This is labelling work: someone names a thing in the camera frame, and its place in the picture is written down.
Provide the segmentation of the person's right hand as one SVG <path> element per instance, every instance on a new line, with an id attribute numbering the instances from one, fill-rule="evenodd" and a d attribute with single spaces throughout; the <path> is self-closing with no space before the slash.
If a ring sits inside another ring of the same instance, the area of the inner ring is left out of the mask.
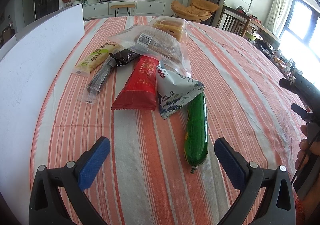
<path id="1" fill-rule="evenodd" d="M 311 147 L 309 148 L 309 144 L 307 139 L 303 139 L 299 143 L 299 152 L 297 154 L 297 160 L 295 162 L 295 168 L 296 170 L 300 170 L 300 168 L 304 167 L 310 158 L 307 151 L 310 150 L 311 153 L 319 156 L 320 154 L 320 146 L 319 142 L 314 142 Z"/>

